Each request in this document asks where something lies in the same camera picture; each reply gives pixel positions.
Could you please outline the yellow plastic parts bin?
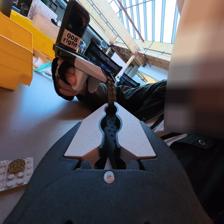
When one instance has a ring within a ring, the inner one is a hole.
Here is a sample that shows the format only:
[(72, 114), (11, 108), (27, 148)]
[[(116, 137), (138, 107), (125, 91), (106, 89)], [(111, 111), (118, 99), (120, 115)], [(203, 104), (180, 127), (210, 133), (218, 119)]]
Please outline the yellow plastic parts bin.
[(16, 90), (33, 77), (33, 35), (0, 13), (0, 87)]
[(11, 10), (10, 19), (15, 21), (33, 34), (33, 49), (40, 51), (42, 55), (48, 57), (50, 61), (55, 58), (55, 52), (53, 51), (54, 42), (45, 34), (40, 32), (32, 25), (32, 21), (27, 17), (20, 15), (19, 13)]

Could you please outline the black mesh chair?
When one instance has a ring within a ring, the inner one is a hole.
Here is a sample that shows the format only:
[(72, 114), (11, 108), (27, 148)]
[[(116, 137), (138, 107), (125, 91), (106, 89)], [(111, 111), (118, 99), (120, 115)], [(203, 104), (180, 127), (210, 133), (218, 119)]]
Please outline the black mesh chair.
[(137, 83), (136, 81), (134, 81), (132, 78), (130, 78), (128, 75), (126, 75), (125, 73), (123, 73), (118, 80), (115, 83), (115, 87), (120, 86), (120, 85), (125, 85), (128, 86), (130, 88), (136, 88), (140, 86), (140, 83)]

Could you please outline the black perforated pad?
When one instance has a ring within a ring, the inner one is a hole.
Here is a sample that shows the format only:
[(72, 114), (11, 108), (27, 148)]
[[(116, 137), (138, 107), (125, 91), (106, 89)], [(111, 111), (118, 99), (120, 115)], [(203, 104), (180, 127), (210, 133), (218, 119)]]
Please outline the black perforated pad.
[(115, 114), (106, 115), (101, 121), (101, 128), (104, 132), (103, 150), (107, 155), (112, 169), (121, 169), (122, 163), (119, 158), (120, 148), (117, 145), (116, 134), (120, 123)]

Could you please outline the brown studded toy plate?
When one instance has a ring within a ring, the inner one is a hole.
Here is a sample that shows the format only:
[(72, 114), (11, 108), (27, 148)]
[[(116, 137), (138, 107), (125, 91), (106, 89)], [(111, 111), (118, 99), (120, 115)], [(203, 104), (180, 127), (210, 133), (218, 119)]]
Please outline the brown studded toy plate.
[(108, 94), (108, 103), (112, 105), (116, 102), (116, 90), (114, 86), (113, 79), (107, 76), (107, 94)]

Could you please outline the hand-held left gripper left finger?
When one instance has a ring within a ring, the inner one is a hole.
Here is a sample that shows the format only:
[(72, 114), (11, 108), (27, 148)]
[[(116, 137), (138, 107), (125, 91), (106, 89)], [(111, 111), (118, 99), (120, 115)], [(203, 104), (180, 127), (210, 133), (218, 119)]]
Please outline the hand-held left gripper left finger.
[(104, 104), (95, 112), (86, 117), (78, 128), (64, 156), (90, 161), (93, 168), (100, 159), (99, 147), (102, 142), (103, 134), (99, 128), (99, 121), (105, 116)]

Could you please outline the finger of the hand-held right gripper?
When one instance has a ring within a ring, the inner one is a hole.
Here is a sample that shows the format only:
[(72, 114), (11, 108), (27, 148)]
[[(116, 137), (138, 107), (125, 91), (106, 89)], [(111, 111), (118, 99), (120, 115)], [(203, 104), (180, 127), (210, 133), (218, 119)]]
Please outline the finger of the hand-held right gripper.
[(75, 67), (100, 81), (107, 82), (107, 78), (103, 73), (102, 68), (82, 57), (75, 58)]

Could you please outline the person's right forearm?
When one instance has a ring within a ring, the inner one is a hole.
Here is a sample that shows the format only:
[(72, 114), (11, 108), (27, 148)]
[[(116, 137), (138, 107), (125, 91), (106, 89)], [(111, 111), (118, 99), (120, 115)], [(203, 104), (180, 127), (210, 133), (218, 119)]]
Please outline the person's right forearm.
[[(164, 113), (167, 80), (146, 84), (136, 88), (117, 86), (116, 102), (141, 121), (148, 121)], [(107, 86), (101, 83), (94, 93), (86, 91), (85, 96), (76, 95), (86, 103), (92, 112), (108, 103)]]

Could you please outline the brown paper bag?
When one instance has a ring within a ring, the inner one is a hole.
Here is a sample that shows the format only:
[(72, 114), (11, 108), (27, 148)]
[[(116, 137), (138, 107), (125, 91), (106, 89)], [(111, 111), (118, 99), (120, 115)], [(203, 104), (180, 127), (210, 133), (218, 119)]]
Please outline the brown paper bag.
[(35, 28), (56, 42), (60, 28), (54, 25), (51, 19), (56, 20), (57, 15), (41, 0), (32, 1), (27, 17), (32, 20), (32, 25)]

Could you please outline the person's right hand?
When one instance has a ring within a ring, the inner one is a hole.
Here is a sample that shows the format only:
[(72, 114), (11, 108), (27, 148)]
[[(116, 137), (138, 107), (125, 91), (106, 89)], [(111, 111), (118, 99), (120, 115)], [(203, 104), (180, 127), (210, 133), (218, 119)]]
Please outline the person's right hand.
[(76, 82), (77, 82), (77, 79), (76, 79), (76, 70), (75, 70), (75, 67), (69, 67), (66, 71), (65, 71), (65, 78), (66, 78), (66, 81), (69, 83), (66, 84), (64, 83), (59, 75), (58, 75), (58, 69), (61, 65), (61, 63), (63, 62), (64, 60), (63, 59), (59, 59), (58, 60), (58, 68), (56, 70), (56, 80), (57, 80), (57, 87), (58, 87), (58, 90), (61, 94), (63, 94), (64, 96), (76, 96), (77, 94), (81, 95), (81, 96), (85, 96), (86, 94), (86, 83), (83, 85), (83, 88), (80, 92), (78, 91), (75, 91), (73, 88), (72, 88), (72, 85), (75, 85)]

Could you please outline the person's torso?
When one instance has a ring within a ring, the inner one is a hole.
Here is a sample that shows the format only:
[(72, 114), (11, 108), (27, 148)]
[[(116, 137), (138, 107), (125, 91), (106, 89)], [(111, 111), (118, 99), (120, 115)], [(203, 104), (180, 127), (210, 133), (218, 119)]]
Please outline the person's torso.
[(150, 127), (175, 153), (193, 190), (213, 223), (224, 223), (224, 143), (205, 136), (164, 131), (163, 114)]

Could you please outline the white board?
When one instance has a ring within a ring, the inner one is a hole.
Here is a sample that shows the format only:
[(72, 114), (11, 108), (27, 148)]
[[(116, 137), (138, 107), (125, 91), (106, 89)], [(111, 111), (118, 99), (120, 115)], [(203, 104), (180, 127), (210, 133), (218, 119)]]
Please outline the white board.
[(126, 63), (117, 55), (117, 53), (116, 52), (114, 52), (114, 54), (113, 54), (113, 56), (111, 57), (111, 59), (116, 63), (116, 64), (118, 64), (119, 66), (121, 66), (122, 67), (122, 69), (121, 69), (121, 71), (118, 73), (118, 77), (119, 76), (121, 76), (123, 73), (124, 73), (124, 71), (125, 71), (125, 69), (127, 68), (127, 65), (126, 65)]

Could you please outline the grey desk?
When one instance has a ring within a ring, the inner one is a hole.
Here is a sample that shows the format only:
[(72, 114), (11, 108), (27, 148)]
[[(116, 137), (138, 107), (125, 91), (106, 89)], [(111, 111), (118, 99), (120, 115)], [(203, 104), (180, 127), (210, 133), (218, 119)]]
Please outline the grey desk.
[(59, 97), (42, 76), (33, 79), (31, 87), (2, 90), (0, 158), (33, 157), (34, 169), (26, 187), (1, 191), (1, 224), (100, 223), (105, 170), (76, 169), (81, 160), (64, 156), (93, 112)]

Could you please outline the crumpled clear plastic bag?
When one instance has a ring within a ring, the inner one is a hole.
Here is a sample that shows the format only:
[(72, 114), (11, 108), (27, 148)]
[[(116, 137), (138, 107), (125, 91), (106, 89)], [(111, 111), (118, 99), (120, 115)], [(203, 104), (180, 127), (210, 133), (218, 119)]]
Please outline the crumpled clear plastic bag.
[(34, 72), (40, 74), (41, 76), (45, 77), (47, 80), (53, 82), (51, 66), (52, 66), (52, 62), (47, 62), (43, 65), (40, 65), (39, 68), (34, 69)]

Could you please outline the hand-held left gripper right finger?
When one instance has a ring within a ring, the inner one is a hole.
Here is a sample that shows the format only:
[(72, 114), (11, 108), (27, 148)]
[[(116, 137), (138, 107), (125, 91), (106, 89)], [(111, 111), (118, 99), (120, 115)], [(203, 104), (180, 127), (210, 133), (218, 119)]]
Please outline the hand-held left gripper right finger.
[(118, 143), (121, 148), (119, 157), (125, 162), (125, 169), (132, 160), (154, 159), (156, 154), (139, 119), (117, 102), (114, 104), (117, 107), (117, 116), (121, 120), (121, 129), (118, 132)]

